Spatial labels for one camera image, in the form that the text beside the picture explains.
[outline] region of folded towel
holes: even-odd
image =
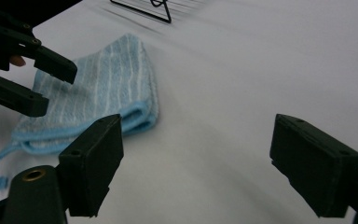
[[[140,39],[123,35],[104,49],[74,60],[74,85],[37,71],[33,90],[49,98],[41,118],[21,116],[11,141],[0,152],[59,153],[96,119],[120,114],[123,136],[152,128],[158,117],[156,82]],[[0,189],[7,187],[0,176]]]

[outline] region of screw hole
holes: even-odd
[[[23,181],[34,181],[40,179],[42,176],[46,174],[45,170],[33,170],[28,172],[22,177]]]

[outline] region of white table surface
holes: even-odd
[[[358,1],[206,1],[170,25],[137,17],[107,0],[83,0],[34,28],[69,59],[133,33],[157,76],[156,127],[124,138],[98,217],[69,223],[352,222],[352,209],[344,219],[317,218],[271,165],[269,148],[280,113],[358,151]],[[32,88],[35,71],[27,59],[0,76]],[[0,150],[18,116],[0,106]],[[17,153],[0,172],[39,164],[57,158]]]

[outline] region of striped towel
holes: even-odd
[[[120,114],[123,136],[152,128],[158,117],[156,82],[140,39],[123,35],[104,49],[74,60],[74,85],[37,71],[33,91],[49,99],[41,118],[21,116],[0,160],[15,150],[59,153],[96,119]],[[0,189],[8,177],[0,176]]]

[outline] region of microfiber cloth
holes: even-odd
[[[100,51],[74,60],[74,85],[38,70],[33,91],[49,99],[48,112],[41,118],[21,115],[10,143],[0,152],[24,150],[30,154],[59,153],[92,122],[120,114],[123,136],[152,128],[158,118],[156,81],[141,40],[131,34]],[[8,177],[0,176],[0,189]]]

